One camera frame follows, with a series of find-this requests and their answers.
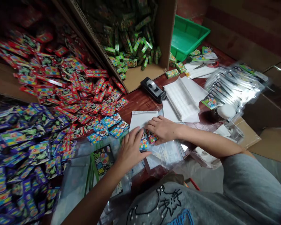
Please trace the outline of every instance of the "green plastic basket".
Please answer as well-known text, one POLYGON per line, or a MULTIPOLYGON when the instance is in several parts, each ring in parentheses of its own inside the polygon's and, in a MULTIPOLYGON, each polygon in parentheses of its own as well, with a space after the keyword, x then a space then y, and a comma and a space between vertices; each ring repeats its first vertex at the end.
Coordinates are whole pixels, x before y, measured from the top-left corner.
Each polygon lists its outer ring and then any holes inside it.
POLYGON ((209 33, 210 29, 176 15, 171 53, 178 61, 183 62, 209 33))

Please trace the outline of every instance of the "hand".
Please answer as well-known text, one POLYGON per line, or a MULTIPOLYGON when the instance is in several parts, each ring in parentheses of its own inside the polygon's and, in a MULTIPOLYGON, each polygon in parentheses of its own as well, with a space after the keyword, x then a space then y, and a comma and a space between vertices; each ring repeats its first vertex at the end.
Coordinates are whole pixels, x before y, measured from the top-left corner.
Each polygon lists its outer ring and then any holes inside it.
POLYGON ((122 140, 122 146, 116 164, 121 168, 121 171, 124 174, 126 174, 144 158, 152 154, 150 151, 143 153, 140 152, 141 137, 144 133, 144 129, 139 130, 139 128, 140 127, 134 128, 122 140))
POLYGON ((174 123, 163 116, 153 117, 146 125, 146 129, 156 134, 159 139, 155 145, 159 145, 179 138, 183 124, 174 123))

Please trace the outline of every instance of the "wooden table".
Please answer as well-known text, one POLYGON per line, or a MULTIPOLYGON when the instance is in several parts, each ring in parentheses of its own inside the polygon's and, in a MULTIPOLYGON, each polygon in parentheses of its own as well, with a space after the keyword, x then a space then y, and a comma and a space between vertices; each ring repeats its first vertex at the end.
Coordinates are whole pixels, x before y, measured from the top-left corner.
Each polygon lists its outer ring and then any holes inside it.
MULTIPOLYGON (((214 48, 212 45, 208 43, 203 43, 201 46, 198 47, 198 49, 202 49, 202 46, 211 46, 214 50, 214 52, 219 57, 220 64, 229 66, 235 62, 234 59, 230 58, 229 56, 225 55, 220 50, 214 48)), ((185 76, 185 73, 182 73, 179 75, 181 78, 185 76)), ((164 85, 170 84, 174 81, 176 81, 178 77, 173 77, 171 79, 168 79, 165 74, 161 75, 157 79, 154 80, 154 82, 163 89, 164 85)), ((206 82, 206 78, 196 78, 193 79, 197 84, 199 84, 201 87, 204 87, 204 84, 206 82)), ((119 111, 120 116, 124 121, 130 124, 132 111, 160 111, 162 109, 162 104, 158 104, 155 102, 142 88, 139 88, 130 94, 127 94, 125 96, 127 100, 129 101, 129 104, 125 106, 122 110, 119 111)), ((219 126, 220 123, 212 124, 210 123, 204 116, 204 112, 208 111, 209 108, 205 106, 203 103, 200 102, 199 104, 200 112, 199 112, 199 118, 200 122, 197 123, 186 123, 186 125, 200 129, 200 130, 206 130, 210 132, 214 132, 219 126)), ((192 150, 196 146, 189 145, 189 148, 192 150)), ((153 185, 158 179, 161 179, 166 173, 168 172, 167 169, 163 168, 161 165, 155 167, 151 171, 147 171, 146 169, 142 170, 140 172, 140 175, 136 175, 132 179, 132 186, 131 191, 134 195, 140 194, 144 189, 147 189, 149 186, 153 185)))

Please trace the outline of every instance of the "gray t-shirt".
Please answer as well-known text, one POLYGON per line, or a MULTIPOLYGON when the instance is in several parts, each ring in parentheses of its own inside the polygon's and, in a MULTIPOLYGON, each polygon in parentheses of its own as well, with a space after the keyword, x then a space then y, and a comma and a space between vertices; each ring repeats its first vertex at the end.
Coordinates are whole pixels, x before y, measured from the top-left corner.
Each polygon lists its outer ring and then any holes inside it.
POLYGON ((256 159, 223 162, 223 194, 174 182, 138 196, 117 224, 281 224, 281 184, 256 159))

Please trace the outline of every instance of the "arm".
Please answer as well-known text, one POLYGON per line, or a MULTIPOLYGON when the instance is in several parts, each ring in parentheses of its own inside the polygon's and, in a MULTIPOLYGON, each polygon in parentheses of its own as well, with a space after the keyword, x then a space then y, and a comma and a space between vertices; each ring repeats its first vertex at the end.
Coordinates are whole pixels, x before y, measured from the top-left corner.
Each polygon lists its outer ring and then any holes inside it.
POLYGON ((194 129, 187 125, 174 123, 163 116, 153 117, 146 128, 160 137, 155 144, 181 139, 199 146, 210 155, 220 159, 238 153, 254 157, 250 152, 245 151, 241 146, 227 138, 208 131, 194 129))
POLYGON ((136 127, 124 137, 116 163, 78 203, 63 221, 62 225, 96 225, 98 223, 104 207, 122 177, 137 163, 152 153, 141 153, 139 151, 141 136, 144 131, 141 129, 138 132, 138 129, 139 127, 136 127))

